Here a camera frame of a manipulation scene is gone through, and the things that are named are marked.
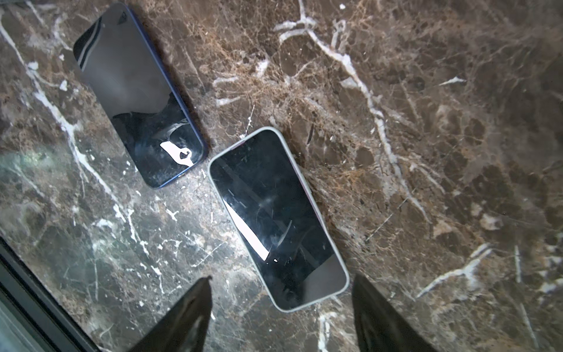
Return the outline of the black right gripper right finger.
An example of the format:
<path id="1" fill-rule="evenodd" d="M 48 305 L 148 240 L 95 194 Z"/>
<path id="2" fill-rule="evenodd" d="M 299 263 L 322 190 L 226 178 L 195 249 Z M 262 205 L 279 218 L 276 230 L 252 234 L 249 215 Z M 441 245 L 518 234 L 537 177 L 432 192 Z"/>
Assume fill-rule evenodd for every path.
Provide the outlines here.
<path id="1" fill-rule="evenodd" d="M 352 302 L 359 350 L 435 350 L 363 275 L 354 278 Z"/>

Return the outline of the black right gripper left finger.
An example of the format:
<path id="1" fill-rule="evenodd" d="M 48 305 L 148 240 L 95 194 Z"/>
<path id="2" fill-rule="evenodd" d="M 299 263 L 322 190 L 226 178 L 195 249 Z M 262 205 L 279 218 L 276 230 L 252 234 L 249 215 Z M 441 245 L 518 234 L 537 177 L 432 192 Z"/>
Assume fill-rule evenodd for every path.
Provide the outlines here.
<path id="1" fill-rule="evenodd" d="M 212 277 L 202 277 L 132 351 L 203 351 L 213 307 Z"/>

